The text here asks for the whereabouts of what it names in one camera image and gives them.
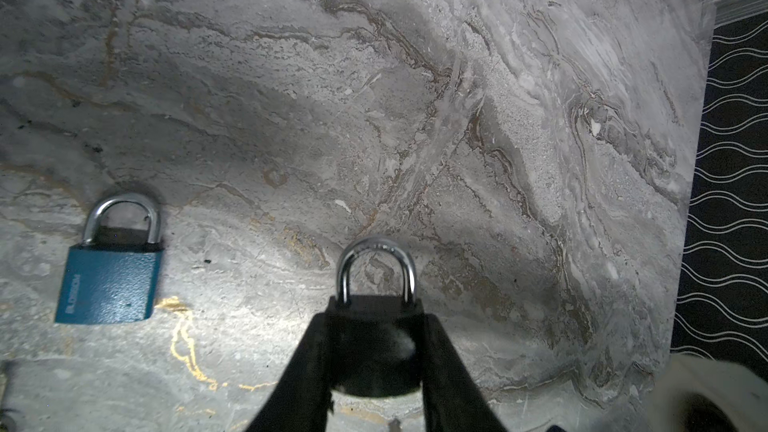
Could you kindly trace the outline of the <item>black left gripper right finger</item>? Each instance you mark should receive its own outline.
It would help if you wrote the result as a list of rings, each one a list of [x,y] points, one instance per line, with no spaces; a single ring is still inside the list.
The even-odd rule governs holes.
[[[427,431],[505,431],[439,319],[424,316],[422,398]]]

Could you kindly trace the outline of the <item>black padlock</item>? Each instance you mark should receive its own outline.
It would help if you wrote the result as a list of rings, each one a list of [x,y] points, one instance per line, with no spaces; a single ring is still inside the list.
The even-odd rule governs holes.
[[[397,260],[402,275],[400,295],[352,293],[352,266],[366,252],[385,252]],[[336,295],[326,309],[332,390],[355,397],[387,398],[421,388],[424,310],[416,291],[415,262],[395,241],[366,237],[342,252]]]

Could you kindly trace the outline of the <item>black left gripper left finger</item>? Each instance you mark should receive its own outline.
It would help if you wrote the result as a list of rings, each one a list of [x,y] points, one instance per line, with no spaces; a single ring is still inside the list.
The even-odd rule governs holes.
[[[310,321],[274,391],[247,431],[323,432],[331,401],[328,326],[326,314],[319,313]]]

